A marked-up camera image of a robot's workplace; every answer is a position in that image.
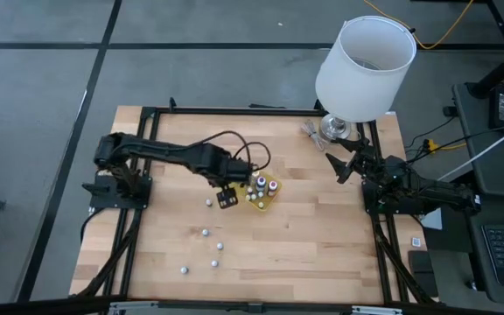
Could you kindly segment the black front crossbar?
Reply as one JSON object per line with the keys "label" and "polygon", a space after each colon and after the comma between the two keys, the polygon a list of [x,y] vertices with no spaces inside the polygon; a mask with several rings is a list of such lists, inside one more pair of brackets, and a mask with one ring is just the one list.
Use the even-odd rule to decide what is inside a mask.
{"label": "black front crossbar", "polygon": [[98,297],[74,296],[61,299],[23,301],[0,304],[0,315],[88,315],[99,312],[121,312],[135,309],[221,310],[263,314],[266,312],[337,312],[345,315],[504,315],[504,312],[482,311],[444,306],[392,302],[370,304],[309,304],[271,302],[227,302],[192,300],[128,299],[124,295]]}

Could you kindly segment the black side desk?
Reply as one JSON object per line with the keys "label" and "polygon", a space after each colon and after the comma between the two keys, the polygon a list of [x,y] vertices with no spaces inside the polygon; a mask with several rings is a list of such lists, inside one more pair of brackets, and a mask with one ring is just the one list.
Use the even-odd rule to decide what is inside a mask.
{"label": "black side desk", "polygon": [[472,162],[477,184],[482,193],[504,196],[504,131],[489,129],[489,100],[473,97],[467,84],[456,84],[451,88],[453,100],[471,157],[484,149],[494,147]]}

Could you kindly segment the long white pole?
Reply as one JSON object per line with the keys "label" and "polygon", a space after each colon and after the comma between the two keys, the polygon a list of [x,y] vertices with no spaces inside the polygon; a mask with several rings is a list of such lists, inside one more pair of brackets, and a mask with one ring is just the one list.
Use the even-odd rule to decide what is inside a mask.
{"label": "long white pole", "polygon": [[422,186],[421,192],[443,184],[442,179],[471,165],[473,176],[482,193],[504,196],[504,136],[498,135],[499,130],[504,130],[504,127],[466,134],[454,140],[454,143],[465,140],[470,159],[440,179],[432,180],[428,185]]}

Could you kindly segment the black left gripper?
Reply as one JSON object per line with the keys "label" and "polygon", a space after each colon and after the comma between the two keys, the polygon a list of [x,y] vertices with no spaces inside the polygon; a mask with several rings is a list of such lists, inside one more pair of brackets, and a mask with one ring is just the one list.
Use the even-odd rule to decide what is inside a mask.
{"label": "black left gripper", "polygon": [[[210,185],[224,187],[231,183],[248,183],[253,172],[252,164],[229,154],[215,153],[210,169]],[[216,193],[221,209],[236,206],[238,198],[233,187],[224,187]]]}

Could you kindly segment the black desk leg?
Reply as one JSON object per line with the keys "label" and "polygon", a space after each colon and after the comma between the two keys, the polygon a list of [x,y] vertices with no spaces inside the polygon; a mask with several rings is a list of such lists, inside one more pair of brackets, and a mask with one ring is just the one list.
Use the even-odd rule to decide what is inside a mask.
{"label": "black desk leg", "polygon": [[489,92],[504,81],[504,62],[475,84],[471,84],[469,93],[475,98],[485,98]]}

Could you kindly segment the silver table lamp white shade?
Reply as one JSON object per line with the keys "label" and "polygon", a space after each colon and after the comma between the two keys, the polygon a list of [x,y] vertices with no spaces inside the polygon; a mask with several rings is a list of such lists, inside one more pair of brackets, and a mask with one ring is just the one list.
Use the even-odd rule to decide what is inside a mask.
{"label": "silver table lamp white shade", "polygon": [[320,135],[328,141],[346,138],[353,123],[385,115],[416,54],[412,32],[390,18],[346,21],[315,80],[316,96],[326,111]]}

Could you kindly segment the black rectangular pad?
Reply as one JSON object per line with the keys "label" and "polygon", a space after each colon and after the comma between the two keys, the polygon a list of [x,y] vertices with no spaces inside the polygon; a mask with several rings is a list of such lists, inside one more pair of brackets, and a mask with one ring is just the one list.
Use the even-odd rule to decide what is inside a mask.
{"label": "black rectangular pad", "polygon": [[429,253],[409,251],[408,261],[410,271],[417,283],[431,298],[438,298],[438,288]]}

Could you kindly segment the yellow plastic bin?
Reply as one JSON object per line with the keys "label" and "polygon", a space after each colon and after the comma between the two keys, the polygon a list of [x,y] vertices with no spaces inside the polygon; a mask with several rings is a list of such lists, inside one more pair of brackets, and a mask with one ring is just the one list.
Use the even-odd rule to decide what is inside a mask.
{"label": "yellow plastic bin", "polygon": [[[264,196],[262,198],[259,198],[257,196],[257,199],[251,199],[250,201],[246,201],[246,202],[248,202],[251,206],[253,206],[258,211],[266,212],[269,209],[269,207],[275,202],[277,195],[281,192],[281,190],[283,188],[283,184],[279,179],[273,177],[272,175],[268,174],[267,172],[265,172],[265,171],[259,171],[259,172],[260,172],[260,176],[264,176],[267,179],[267,184],[266,184],[265,189],[263,191],[256,189],[256,179],[257,178],[253,178],[252,175],[250,177],[250,181],[247,184],[244,184],[244,183],[232,184],[231,187],[233,187],[236,190],[237,198],[239,201],[241,201],[241,200],[246,201],[246,198],[245,198],[246,195],[250,195],[250,196],[251,196],[251,194],[257,195],[258,192],[263,192]],[[268,195],[268,185],[271,180],[275,180],[278,183],[277,193],[274,196]],[[247,188],[249,186],[251,186],[254,189],[254,191],[252,193],[247,192]],[[264,208],[258,207],[259,202],[264,203]]]}

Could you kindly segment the dark grey desk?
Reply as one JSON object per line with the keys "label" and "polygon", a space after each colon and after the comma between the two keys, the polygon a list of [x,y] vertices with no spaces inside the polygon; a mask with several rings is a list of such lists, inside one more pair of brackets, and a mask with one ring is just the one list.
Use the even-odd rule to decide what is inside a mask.
{"label": "dark grey desk", "polygon": [[480,211],[467,218],[472,244],[470,259],[473,279],[478,291],[485,292],[495,303],[504,304],[504,286],[497,282],[481,230],[485,225],[504,225],[504,197],[485,195],[480,202]]}

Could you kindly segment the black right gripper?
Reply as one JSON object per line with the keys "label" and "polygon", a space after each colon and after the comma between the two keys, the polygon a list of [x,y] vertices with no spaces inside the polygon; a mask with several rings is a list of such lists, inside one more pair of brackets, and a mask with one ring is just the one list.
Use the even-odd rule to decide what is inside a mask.
{"label": "black right gripper", "polygon": [[365,138],[358,140],[336,138],[332,142],[348,151],[351,158],[349,167],[346,162],[334,155],[326,155],[339,184],[344,184],[349,179],[351,170],[376,184],[388,184],[399,179],[399,158],[378,155],[374,147],[366,147]]}

